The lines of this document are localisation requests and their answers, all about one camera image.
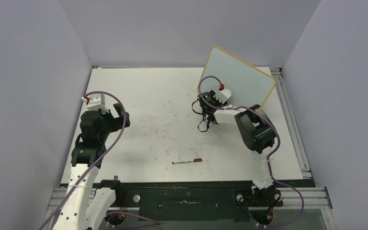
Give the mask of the white whiteboard marker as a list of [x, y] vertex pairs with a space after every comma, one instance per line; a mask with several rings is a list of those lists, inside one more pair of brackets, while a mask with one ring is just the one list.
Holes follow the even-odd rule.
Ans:
[[184, 164], [184, 163], [193, 163], [194, 160], [186, 160], [186, 161], [173, 161], [172, 164]]

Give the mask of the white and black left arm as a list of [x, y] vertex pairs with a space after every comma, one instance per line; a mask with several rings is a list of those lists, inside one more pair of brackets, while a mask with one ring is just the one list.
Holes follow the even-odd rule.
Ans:
[[105, 146], [110, 133], [123, 131], [130, 125], [129, 114], [120, 104], [114, 104], [118, 117], [110, 111], [89, 110], [81, 115], [81, 133], [71, 153], [70, 179], [66, 196], [58, 206], [54, 230], [96, 230], [110, 206], [123, 202], [117, 177], [102, 180], [93, 199], [92, 187], [108, 150]]

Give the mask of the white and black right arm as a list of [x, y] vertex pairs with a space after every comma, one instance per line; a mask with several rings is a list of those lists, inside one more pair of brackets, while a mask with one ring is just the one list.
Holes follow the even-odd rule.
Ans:
[[258, 205], [280, 202], [280, 192], [275, 187], [271, 156], [279, 149], [279, 136], [274, 125], [258, 104], [251, 107], [234, 107], [228, 104], [226, 90], [203, 92], [196, 102], [207, 126], [234, 125], [248, 150], [253, 153], [252, 199]]

